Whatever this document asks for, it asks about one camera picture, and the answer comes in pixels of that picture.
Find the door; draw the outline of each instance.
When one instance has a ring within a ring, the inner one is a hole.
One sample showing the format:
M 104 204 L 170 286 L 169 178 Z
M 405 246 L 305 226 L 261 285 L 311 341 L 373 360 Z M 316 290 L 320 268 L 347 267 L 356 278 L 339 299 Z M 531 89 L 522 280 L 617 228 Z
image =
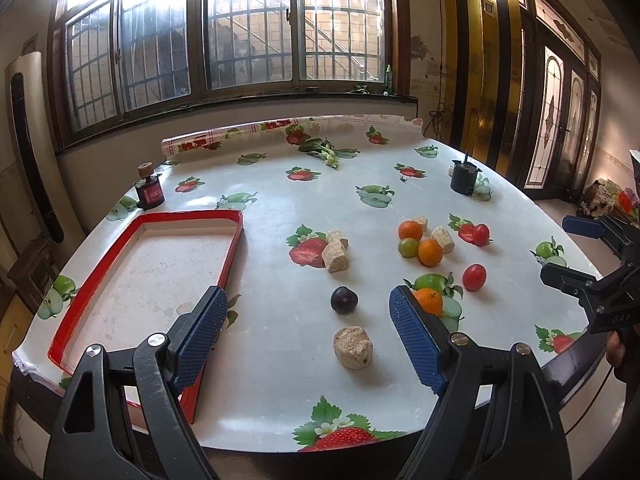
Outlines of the door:
M 519 184 L 532 200 L 570 198 L 582 153 L 586 68 L 542 23 L 535 27 L 536 92 Z

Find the floor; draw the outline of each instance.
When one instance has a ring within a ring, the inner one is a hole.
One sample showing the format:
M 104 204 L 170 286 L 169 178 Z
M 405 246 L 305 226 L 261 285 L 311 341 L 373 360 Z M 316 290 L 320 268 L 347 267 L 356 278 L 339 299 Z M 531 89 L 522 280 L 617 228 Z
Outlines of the floor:
M 558 224 L 565 215 L 575 213 L 575 206 L 560 200 L 545 200 L 537 204 Z M 599 240 L 570 235 L 601 274 L 615 270 L 620 262 Z M 609 371 L 602 361 L 590 380 L 561 412 L 567 431 L 584 413 Z M 615 431 L 622 416 L 625 386 L 613 374 L 609 376 L 591 409 L 567 436 L 574 479 L 587 469 Z M 16 456 L 39 476 L 42 476 L 49 435 L 18 407 L 15 417 L 14 451 Z

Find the cork stopper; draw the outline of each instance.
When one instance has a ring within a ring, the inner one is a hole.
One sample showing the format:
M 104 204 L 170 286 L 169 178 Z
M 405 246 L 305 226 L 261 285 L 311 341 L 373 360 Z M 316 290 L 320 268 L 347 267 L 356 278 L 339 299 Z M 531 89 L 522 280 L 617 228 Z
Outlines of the cork stopper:
M 138 166 L 138 174 L 140 178 L 147 178 L 154 174 L 154 165 L 151 162 L 145 162 Z

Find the tangerine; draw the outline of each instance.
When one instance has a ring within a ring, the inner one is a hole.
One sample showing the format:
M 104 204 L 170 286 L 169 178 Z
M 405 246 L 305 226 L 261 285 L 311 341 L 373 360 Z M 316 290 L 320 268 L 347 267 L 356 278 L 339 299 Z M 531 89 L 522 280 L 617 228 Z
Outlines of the tangerine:
M 425 312 L 439 316 L 442 314 L 442 296 L 432 288 L 414 290 L 415 299 Z
M 442 260 L 442 247 L 433 238 L 427 238 L 418 246 L 418 258 L 423 265 L 435 267 Z
M 401 240 L 413 238 L 420 241 L 420 238 L 422 238 L 422 226 L 413 220 L 406 220 L 398 226 L 398 236 Z

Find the green bottle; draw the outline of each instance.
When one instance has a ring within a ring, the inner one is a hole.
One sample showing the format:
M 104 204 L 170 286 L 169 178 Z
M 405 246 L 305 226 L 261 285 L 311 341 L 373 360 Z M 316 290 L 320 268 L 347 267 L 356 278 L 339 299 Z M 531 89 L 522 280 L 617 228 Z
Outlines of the green bottle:
M 385 72 L 385 91 L 388 95 L 393 95 L 391 86 L 391 65 L 386 66 Z

